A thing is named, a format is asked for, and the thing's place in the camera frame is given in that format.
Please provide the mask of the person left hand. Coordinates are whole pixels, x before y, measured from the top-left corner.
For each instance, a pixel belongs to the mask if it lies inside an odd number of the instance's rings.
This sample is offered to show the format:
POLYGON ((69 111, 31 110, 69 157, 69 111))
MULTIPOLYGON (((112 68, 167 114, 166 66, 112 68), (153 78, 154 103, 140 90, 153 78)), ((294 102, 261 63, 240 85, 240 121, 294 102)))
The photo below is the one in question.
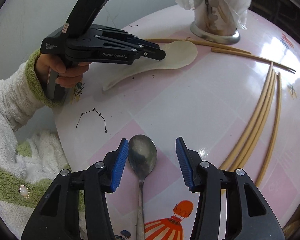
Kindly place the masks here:
POLYGON ((58 78, 55 80, 56 84, 64 88, 71 88, 81 82, 83 74, 89 70, 90 64, 90 62, 80 62, 74 67, 67 69, 62 60, 56 55, 41 54, 36 59, 34 70, 43 88, 47 85, 48 75, 51 70, 58 73, 58 78))

